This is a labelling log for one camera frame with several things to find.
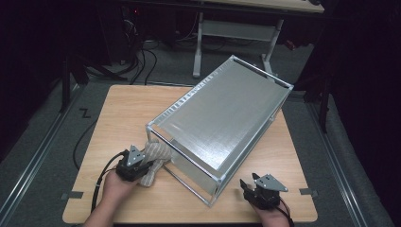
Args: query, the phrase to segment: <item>white cloth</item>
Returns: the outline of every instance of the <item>white cloth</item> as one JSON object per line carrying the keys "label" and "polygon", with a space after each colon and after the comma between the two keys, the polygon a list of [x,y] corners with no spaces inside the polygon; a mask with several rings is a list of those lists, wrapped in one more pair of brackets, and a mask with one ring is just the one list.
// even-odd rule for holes
{"label": "white cloth", "polygon": [[145,158],[142,160],[142,164],[154,161],[148,174],[143,176],[140,182],[141,185],[149,187],[153,184],[155,174],[160,167],[162,167],[163,163],[171,160],[171,147],[165,143],[159,143],[157,139],[152,139],[150,142],[145,144],[143,152]]}

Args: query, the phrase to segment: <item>table top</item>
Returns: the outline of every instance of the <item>table top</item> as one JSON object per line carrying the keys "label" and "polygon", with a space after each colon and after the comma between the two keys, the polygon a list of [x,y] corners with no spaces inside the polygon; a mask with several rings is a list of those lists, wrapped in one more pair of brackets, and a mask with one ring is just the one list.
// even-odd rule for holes
{"label": "table top", "polygon": [[269,9],[284,9],[303,12],[323,13],[322,5],[315,6],[307,0],[203,0],[210,3],[223,3],[248,7],[260,7]]}
{"label": "table top", "polygon": [[[145,146],[145,125],[183,96],[190,88],[166,86],[111,87],[91,142],[79,170],[73,191],[81,199],[69,199],[63,213],[67,223],[82,223],[90,214],[96,180],[107,162],[131,144]],[[258,216],[243,199],[239,179],[252,183],[252,173],[270,173],[288,188],[280,195],[296,222],[317,219],[312,198],[301,195],[308,188],[281,112],[262,136],[238,172],[210,208],[164,169],[156,174],[152,187],[138,186],[121,205],[116,223],[255,223]]]}

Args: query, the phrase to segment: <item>wire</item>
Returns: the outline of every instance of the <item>wire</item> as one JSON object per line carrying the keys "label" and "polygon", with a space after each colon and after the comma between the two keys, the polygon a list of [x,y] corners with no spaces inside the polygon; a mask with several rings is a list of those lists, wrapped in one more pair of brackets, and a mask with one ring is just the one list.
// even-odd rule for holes
{"label": "wire", "polygon": [[94,124],[97,122],[98,119],[96,119],[84,132],[83,134],[80,136],[79,140],[77,141],[74,150],[73,150],[73,161],[74,161],[74,166],[77,168],[77,170],[79,170],[79,165],[77,163],[77,149],[78,149],[78,145],[80,143],[80,141],[83,139],[83,137],[85,136],[85,134],[88,132],[89,129],[91,129]]}
{"label": "wire", "polygon": [[194,24],[192,25],[191,30],[188,32],[188,34],[187,34],[186,36],[184,36],[184,37],[183,37],[182,39],[180,39],[180,40],[177,40],[176,42],[179,42],[179,41],[186,41],[186,40],[188,40],[188,39],[193,39],[193,38],[197,37],[197,36],[194,36],[194,37],[189,37],[189,36],[192,35],[192,32],[194,31],[195,25],[197,24],[197,21],[198,21],[198,16],[199,16],[199,13],[197,12],[197,14],[195,15]]}
{"label": "wire", "polygon": [[287,204],[283,201],[283,199],[281,197],[280,197],[280,202],[282,202],[284,204],[284,206],[286,207],[287,212],[285,212],[284,210],[282,210],[278,206],[276,206],[275,209],[277,209],[280,213],[282,213],[284,215],[284,217],[287,218],[289,227],[293,227],[294,226],[294,222],[293,222],[293,220],[291,218],[291,213],[289,211],[289,208],[288,208]]}
{"label": "wire", "polygon": [[249,45],[254,45],[254,44],[259,44],[262,41],[256,41],[256,40],[245,40],[245,39],[228,39],[227,44],[231,44],[231,45],[237,45],[237,46],[249,46]]}
{"label": "wire", "polygon": [[[115,74],[117,76],[121,76],[123,74],[126,74],[126,73],[130,72],[138,64],[138,61],[136,60],[135,54],[134,53],[132,54],[132,51],[134,51],[135,43],[136,43],[137,37],[138,37],[138,32],[136,30],[137,21],[135,23],[133,23],[132,21],[130,21],[128,19],[124,19],[123,23],[127,23],[127,25],[129,25],[128,31],[124,32],[124,34],[127,37],[127,41],[128,41],[128,52],[129,52],[130,57],[132,55],[132,58],[131,58],[131,64],[127,68],[125,68],[125,69],[123,69],[121,71],[118,71],[118,72],[113,72],[113,74]],[[95,71],[89,69],[88,67],[86,67],[85,70],[86,70],[87,73],[89,73],[89,74],[91,74],[93,76],[97,76],[97,77],[104,77],[105,76],[104,74],[95,72]]]}
{"label": "wire", "polygon": [[142,64],[142,68],[140,70],[139,70],[139,68],[137,69],[136,74],[131,79],[130,85],[134,84],[134,82],[138,79],[139,75],[141,75],[142,71],[144,71],[144,69],[145,69],[146,60],[145,60],[145,54],[144,54],[144,50],[143,49],[141,49],[141,53],[142,53],[142,58],[143,58],[144,62],[141,62],[139,60],[139,58],[137,58],[137,60]]}
{"label": "wire", "polygon": [[197,42],[196,42],[196,39],[197,37],[193,37],[193,38],[188,38],[188,39],[186,39],[186,40],[182,40],[182,41],[179,41],[179,42],[176,42],[176,44],[177,45],[179,45],[179,46],[183,46],[183,47],[191,47],[191,46],[194,46]]}
{"label": "wire", "polygon": [[160,45],[160,41],[158,41],[158,40],[149,40],[149,41],[142,42],[142,44],[149,44],[149,43],[156,43],[156,45],[153,47],[147,47],[147,50],[156,49]]}
{"label": "wire", "polygon": [[107,163],[107,165],[104,166],[103,170],[101,171],[100,176],[99,176],[99,178],[97,179],[97,182],[96,182],[95,191],[94,191],[94,196],[92,197],[92,208],[91,208],[91,213],[94,212],[94,210],[95,210],[95,208],[96,208],[97,196],[98,196],[98,193],[99,193],[99,188],[100,188],[101,182],[103,181],[103,176],[104,176],[108,171],[111,170],[111,169],[107,170],[107,168],[109,167],[109,165],[110,165],[116,158],[118,158],[119,156],[123,156],[123,155],[126,154],[127,152],[128,152],[127,150],[124,150],[124,151],[121,151],[121,152],[119,152],[118,154],[116,154],[116,155],[109,161],[109,163]]}
{"label": "wire", "polygon": [[147,76],[145,77],[145,85],[147,85],[147,84],[148,84],[148,78],[149,78],[151,72],[153,72],[154,67],[156,67],[157,57],[156,57],[156,55],[155,55],[153,52],[151,52],[150,50],[146,50],[146,49],[143,49],[143,50],[147,51],[148,53],[150,53],[150,54],[153,55],[153,57],[154,57],[154,64],[153,64],[153,66],[151,67],[150,71],[148,72]]}
{"label": "wire", "polygon": [[[211,38],[210,39],[212,42],[215,42],[215,41],[220,41],[220,38]],[[222,45],[221,46],[219,46],[219,47],[217,47],[217,48],[208,48],[208,47],[206,47],[204,44],[202,44],[202,48],[204,48],[204,49],[207,49],[207,50],[211,50],[211,51],[217,51],[217,50],[220,50],[222,47],[224,47],[225,45],[227,44],[227,39],[223,39],[222,40]]]}

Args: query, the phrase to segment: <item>gripper camera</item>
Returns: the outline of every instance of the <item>gripper camera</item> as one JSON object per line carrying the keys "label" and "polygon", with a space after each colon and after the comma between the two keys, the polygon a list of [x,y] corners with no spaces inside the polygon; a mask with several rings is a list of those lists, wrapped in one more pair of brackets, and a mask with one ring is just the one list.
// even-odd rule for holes
{"label": "gripper camera", "polygon": [[124,157],[118,161],[115,172],[124,181],[133,182],[145,176],[153,165],[153,161],[142,165],[145,155],[134,145],[131,145],[130,150],[125,150],[123,155]]}
{"label": "gripper camera", "polygon": [[288,189],[270,174],[259,177],[253,173],[252,176],[256,184],[254,190],[241,179],[239,180],[244,189],[244,199],[261,210],[276,208],[280,204],[280,191],[288,192]]}

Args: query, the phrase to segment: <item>dark background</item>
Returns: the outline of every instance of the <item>dark background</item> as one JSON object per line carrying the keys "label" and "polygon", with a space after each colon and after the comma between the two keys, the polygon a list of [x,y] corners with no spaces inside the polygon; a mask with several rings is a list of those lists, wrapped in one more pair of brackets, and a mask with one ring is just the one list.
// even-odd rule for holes
{"label": "dark background", "polygon": [[[325,77],[329,68],[330,92],[348,137],[377,195],[399,226],[400,3],[359,0],[324,1],[323,5],[326,15],[351,21],[346,26],[327,26],[322,33],[320,23],[287,20],[279,44],[318,44],[300,77],[301,90],[320,91],[322,82],[316,75]],[[60,79],[67,53],[79,53],[98,64],[130,60],[119,13],[119,7],[49,5],[44,0],[1,3],[1,160]],[[139,13],[141,35],[170,45],[179,38],[176,30],[189,32],[195,15],[160,9],[140,9]],[[332,52],[334,57],[327,56]]]}

